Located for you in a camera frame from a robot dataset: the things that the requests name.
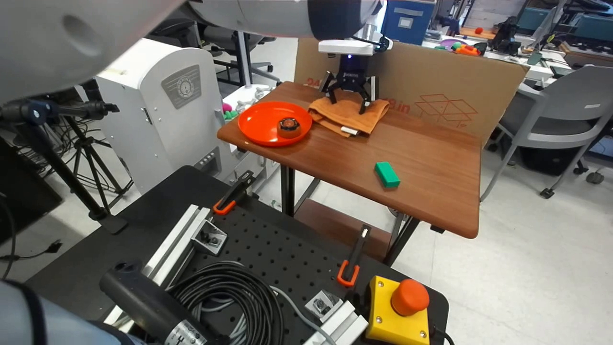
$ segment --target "orange button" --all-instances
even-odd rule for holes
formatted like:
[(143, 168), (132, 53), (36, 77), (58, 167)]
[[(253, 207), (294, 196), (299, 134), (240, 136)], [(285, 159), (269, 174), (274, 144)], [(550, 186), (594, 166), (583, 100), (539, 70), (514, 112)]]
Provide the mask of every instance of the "orange button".
[(430, 304), (430, 295), (418, 281), (405, 279), (392, 294), (392, 308), (401, 316), (411, 316)]

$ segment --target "yellow box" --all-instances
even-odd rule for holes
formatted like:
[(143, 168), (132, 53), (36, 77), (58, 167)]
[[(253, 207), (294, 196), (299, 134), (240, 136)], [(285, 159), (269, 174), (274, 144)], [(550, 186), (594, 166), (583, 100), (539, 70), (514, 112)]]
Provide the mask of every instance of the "yellow box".
[(399, 282), (375, 276), (370, 281), (370, 320), (366, 338), (395, 345), (430, 345), (428, 309), (411, 316), (392, 309), (392, 294)]

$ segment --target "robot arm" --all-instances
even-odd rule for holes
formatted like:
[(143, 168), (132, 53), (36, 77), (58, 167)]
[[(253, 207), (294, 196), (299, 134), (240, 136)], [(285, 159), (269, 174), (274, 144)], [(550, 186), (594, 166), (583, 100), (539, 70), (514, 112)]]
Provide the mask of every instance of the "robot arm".
[[(0, 103), (69, 88), (106, 68), (184, 0), (8, 1)], [(344, 39), (379, 0), (193, 0), (202, 21), (267, 36)]]

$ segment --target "cardboard box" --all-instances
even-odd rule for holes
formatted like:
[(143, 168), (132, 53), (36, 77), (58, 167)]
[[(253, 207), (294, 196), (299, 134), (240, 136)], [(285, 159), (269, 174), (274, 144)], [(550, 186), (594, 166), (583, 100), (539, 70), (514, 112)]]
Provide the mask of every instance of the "cardboard box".
[[(300, 39), (294, 82), (319, 87), (326, 71), (338, 71), (339, 59), (319, 53), (317, 40)], [(470, 133), (483, 145), (527, 72), (519, 64), (400, 42), (368, 65), (390, 109)]]

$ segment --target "gray cable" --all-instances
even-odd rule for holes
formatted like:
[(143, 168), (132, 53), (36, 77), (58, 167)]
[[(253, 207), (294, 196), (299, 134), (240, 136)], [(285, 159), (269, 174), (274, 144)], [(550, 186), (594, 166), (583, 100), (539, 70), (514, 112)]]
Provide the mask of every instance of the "gray cable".
[(283, 298), (285, 298), (289, 302), (292, 308), (294, 308), (294, 311), (296, 312), (296, 314), (298, 314), (298, 316), (302, 319), (302, 321), (305, 324), (307, 324), (309, 327), (311, 327), (315, 331), (319, 332), (322, 336), (324, 336), (324, 338), (328, 341), (330, 345), (337, 345), (334, 339), (332, 339), (332, 337), (328, 333), (324, 332), (319, 326), (312, 323), (309, 319), (307, 319), (304, 315), (302, 315), (302, 313), (300, 312), (300, 309), (298, 309), (294, 301), (292, 301), (292, 299), (287, 295), (287, 293), (283, 292), (283, 290), (279, 289), (276, 286), (271, 285), (270, 288), (276, 293), (278, 293), (279, 295), (283, 296)]

